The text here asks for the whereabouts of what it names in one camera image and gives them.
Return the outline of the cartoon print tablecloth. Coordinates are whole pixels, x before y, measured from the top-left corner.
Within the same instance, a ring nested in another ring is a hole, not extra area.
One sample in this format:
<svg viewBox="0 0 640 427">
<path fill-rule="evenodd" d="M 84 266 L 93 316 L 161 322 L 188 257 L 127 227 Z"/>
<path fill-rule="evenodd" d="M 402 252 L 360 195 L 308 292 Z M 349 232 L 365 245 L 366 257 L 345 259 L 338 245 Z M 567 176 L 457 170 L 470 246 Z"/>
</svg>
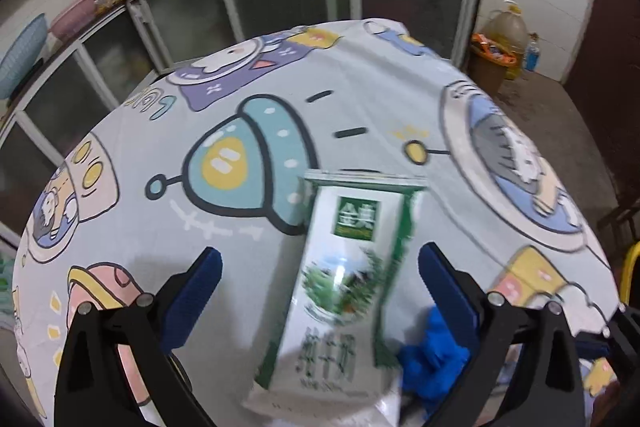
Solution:
<svg viewBox="0 0 640 427">
<path fill-rule="evenodd" d="M 22 234 L 14 332 L 44 425 L 79 303 L 154 293 L 207 246 L 224 272 L 178 363 L 217 424 L 262 425 L 244 400 L 285 319 L 309 169 L 427 182 L 388 292 L 389 346 L 416 341 L 432 304 L 416 266 L 427 242 L 514 305 L 563 303 L 574 331 L 600 331 L 618 306 L 574 191 L 483 91 L 391 20 L 251 38 L 119 95 L 113 110 L 65 60 L 26 110 L 55 158 L 2 145 L 11 170 L 37 178 L 1 218 Z"/>
</svg>

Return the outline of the yellow rim trash bin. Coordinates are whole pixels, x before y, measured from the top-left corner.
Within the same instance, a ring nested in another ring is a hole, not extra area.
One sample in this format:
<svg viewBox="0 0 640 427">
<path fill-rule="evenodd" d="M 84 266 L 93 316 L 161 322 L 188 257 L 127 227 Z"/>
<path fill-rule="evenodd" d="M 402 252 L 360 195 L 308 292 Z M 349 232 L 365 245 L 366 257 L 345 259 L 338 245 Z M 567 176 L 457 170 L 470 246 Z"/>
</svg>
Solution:
<svg viewBox="0 0 640 427">
<path fill-rule="evenodd" d="M 635 243 L 629 248 L 620 273 L 620 301 L 634 308 L 639 308 L 639 255 L 640 243 Z"/>
</svg>

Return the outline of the blue glove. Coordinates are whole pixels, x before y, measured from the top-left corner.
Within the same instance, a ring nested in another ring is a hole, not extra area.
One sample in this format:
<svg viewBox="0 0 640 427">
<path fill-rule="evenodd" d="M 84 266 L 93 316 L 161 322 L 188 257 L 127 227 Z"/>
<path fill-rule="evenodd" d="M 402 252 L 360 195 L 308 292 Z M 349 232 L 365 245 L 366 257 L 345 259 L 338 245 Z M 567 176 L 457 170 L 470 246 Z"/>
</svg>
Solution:
<svg viewBox="0 0 640 427">
<path fill-rule="evenodd" d="M 470 358 L 470 350 L 454 340 L 439 309 L 428 310 L 424 335 L 397 355 L 402 390 L 416 395 L 427 414 L 433 414 L 454 387 Z"/>
</svg>

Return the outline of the green white milk carton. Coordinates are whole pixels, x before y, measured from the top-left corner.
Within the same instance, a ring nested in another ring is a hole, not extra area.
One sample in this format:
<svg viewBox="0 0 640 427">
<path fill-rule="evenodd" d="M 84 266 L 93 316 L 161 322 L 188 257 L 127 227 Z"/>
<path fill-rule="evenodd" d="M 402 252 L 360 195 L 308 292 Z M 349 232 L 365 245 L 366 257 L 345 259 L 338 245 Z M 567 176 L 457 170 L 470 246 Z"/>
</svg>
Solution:
<svg viewBox="0 0 640 427">
<path fill-rule="evenodd" d="M 244 401 L 297 426 L 393 426 L 401 369 L 384 312 L 414 232 L 420 176 L 309 170 L 306 242 L 280 333 Z"/>
</svg>

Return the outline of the blue label water bottle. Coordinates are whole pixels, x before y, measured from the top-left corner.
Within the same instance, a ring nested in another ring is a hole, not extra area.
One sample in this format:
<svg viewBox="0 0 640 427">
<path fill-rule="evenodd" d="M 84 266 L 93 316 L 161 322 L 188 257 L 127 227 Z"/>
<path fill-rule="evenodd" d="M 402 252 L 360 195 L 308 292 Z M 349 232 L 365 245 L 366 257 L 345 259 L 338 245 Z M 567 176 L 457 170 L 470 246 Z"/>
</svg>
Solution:
<svg viewBox="0 0 640 427">
<path fill-rule="evenodd" d="M 536 69 L 539 57 L 539 36 L 536 32 L 531 32 L 523 57 L 523 69 L 526 70 L 526 72 L 533 72 Z"/>
</svg>

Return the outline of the blue plastic basket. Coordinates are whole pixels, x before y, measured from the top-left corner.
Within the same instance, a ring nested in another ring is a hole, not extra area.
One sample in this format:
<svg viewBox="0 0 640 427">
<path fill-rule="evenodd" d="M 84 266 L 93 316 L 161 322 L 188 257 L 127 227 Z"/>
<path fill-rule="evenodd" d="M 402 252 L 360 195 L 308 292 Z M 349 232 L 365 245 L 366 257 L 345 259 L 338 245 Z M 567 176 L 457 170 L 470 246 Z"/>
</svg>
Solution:
<svg viewBox="0 0 640 427">
<path fill-rule="evenodd" d="M 35 65 L 47 41 L 48 23 L 40 13 L 18 35 L 2 58 L 0 69 L 0 96 L 6 100 Z"/>
</svg>

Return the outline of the brown waste bucket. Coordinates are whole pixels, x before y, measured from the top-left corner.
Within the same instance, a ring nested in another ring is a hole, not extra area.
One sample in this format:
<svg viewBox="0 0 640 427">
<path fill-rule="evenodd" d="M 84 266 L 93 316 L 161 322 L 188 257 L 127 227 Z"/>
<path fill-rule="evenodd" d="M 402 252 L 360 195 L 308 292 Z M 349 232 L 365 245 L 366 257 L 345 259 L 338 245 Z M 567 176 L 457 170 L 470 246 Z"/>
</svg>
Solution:
<svg viewBox="0 0 640 427">
<path fill-rule="evenodd" d="M 516 56 L 502 44 L 476 32 L 472 35 L 468 76 L 488 95 L 498 93 L 508 70 L 516 65 Z"/>
</svg>

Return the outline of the dark red door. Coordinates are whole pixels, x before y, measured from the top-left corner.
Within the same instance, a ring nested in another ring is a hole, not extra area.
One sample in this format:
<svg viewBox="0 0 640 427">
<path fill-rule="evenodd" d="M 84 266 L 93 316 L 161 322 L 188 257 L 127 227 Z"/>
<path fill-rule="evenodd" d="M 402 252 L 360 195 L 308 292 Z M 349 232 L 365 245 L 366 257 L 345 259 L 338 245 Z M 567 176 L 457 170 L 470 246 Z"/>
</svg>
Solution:
<svg viewBox="0 0 640 427">
<path fill-rule="evenodd" d="M 617 200 L 639 197 L 639 0 L 592 0 L 565 90 L 585 121 Z"/>
</svg>

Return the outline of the kitchen counter cabinet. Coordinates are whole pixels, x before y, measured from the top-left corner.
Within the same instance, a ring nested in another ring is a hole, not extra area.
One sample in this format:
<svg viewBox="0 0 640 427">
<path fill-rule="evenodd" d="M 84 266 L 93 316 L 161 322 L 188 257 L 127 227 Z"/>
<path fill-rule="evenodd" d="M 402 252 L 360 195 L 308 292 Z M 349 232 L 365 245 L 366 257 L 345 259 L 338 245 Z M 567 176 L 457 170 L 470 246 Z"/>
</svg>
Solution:
<svg viewBox="0 0 640 427">
<path fill-rule="evenodd" d="M 132 92 L 198 58 L 303 24 L 383 17 L 461 65 L 480 0 L 126 0 L 37 67 L 1 121 L 1 246 L 15 251 L 43 185 Z"/>
</svg>

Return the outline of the pink plastic basin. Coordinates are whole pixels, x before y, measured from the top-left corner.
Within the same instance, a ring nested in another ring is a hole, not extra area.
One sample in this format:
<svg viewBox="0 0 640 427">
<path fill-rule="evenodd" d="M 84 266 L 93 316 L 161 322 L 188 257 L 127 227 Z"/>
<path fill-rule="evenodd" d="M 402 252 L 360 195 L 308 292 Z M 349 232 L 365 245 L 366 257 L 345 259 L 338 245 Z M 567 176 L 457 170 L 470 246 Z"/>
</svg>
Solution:
<svg viewBox="0 0 640 427">
<path fill-rule="evenodd" d="M 50 33 L 65 42 L 96 17 L 96 0 L 75 0 L 53 20 Z"/>
</svg>

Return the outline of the large cooking oil jug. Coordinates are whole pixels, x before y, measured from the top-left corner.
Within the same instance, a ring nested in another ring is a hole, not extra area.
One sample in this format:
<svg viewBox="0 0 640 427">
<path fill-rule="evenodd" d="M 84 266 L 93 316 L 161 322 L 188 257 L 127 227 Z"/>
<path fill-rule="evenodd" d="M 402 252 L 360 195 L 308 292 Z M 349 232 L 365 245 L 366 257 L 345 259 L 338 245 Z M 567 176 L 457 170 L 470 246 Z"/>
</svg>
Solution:
<svg viewBox="0 0 640 427">
<path fill-rule="evenodd" d="M 522 63 L 529 32 L 522 17 L 520 6 L 512 0 L 504 0 L 504 9 L 491 12 L 482 34 L 501 44 L 515 56 L 515 64 L 506 72 L 507 80 L 515 80 L 522 72 Z"/>
</svg>

